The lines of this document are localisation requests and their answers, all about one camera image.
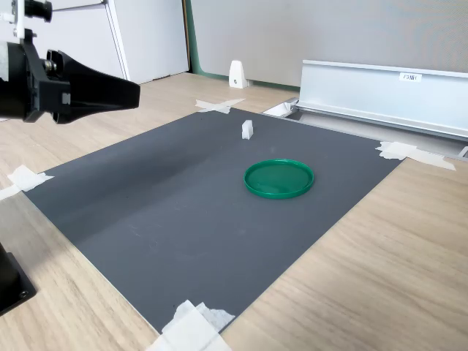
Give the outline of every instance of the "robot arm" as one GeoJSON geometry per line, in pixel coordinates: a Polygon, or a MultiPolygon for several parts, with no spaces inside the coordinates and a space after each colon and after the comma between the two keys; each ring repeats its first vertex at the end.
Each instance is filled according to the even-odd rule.
{"type": "Polygon", "coordinates": [[[49,50],[47,59],[40,59],[32,42],[33,32],[21,28],[20,3],[26,16],[46,22],[52,17],[50,2],[12,3],[20,44],[0,43],[0,61],[2,57],[6,61],[0,75],[0,117],[35,122],[49,112],[57,124],[67,124],[93,113],[138,107],[138,84],[90,69],[61,51],[49,50]]]}

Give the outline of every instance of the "small white cube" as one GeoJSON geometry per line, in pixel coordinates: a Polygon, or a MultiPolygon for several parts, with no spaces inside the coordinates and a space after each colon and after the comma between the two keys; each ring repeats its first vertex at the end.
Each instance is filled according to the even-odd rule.
{"type": "Polygon", "coordinates": [[[254,134],[254,125],[251,120],[247,120],[242,123],[242,139],[250,140],[254,134]]]}

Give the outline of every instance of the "white cabinet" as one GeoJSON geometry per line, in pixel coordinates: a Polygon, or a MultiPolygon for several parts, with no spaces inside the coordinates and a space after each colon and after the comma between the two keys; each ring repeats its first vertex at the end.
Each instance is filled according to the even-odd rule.
{"type": "MultiPolygon", "coordinates": [[[[136,83],[189,69],[182,0],[100,2],[52,0],[51,23],[26,18],[25,27],[37,34],[39,56],[60,50],[92,69],[136,83]]],[[[11,0],[0,0],[0,12],[9,11],[11,0]]],[[[0,40],[19,42],[13,28],[0,22],[0,40]]]]}
{"type": "Polygon", "coordinates": [[[127,79],[144,83],[189,70],[182,0],[109,0],[127,79]]]}

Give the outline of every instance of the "white block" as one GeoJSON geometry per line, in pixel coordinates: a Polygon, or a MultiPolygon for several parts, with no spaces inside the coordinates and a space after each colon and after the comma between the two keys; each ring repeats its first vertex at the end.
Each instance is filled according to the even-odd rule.
{"type": "Polygon", "coordinates": [[[251,120],[247,120],[242,123],[242,139],[250,140],[254,134],[254,126],[251,120]]]}
{"type": "Polygon", "coordinates": [[[244,68],[242,62],[233,61],[229,70],[229,86],[231,88],[243,89],[249,86],[247,79],[244,75],[244,68]]]}

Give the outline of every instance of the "white bracket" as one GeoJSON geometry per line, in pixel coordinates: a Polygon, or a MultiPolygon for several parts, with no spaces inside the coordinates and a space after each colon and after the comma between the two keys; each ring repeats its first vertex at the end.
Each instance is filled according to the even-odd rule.
{"type": "Polygon", "coordinates": [[[458,156],[468,159],[468,146],[465,146],[464,149],[460,151],[458,156]]]}
{"type": "Polygon", "coordinates": [[[12,13],[0,13],[0,20],[4,20],[5,22],[14,23],[15,22],[15,15],[12,13]]]}
{"type": "Polygon", "coordinates": [[[242,62],[233,61],[229,70],[229,86],[231,88],[243,89],[249,86],[249,82],[244,75],[242,62]]]}
{"type": "Polygon", "coordinates": [[[274,106],[265,112],[262,112],[264,115],[275,116],[275,117],[282,117],[286,118],[289,115],[292,115],[295,111],[297,111],[296,104],[298,103],[299,99],[297,97],[292,97],[291,99],[286,100],[285,102],[274,106]]]}

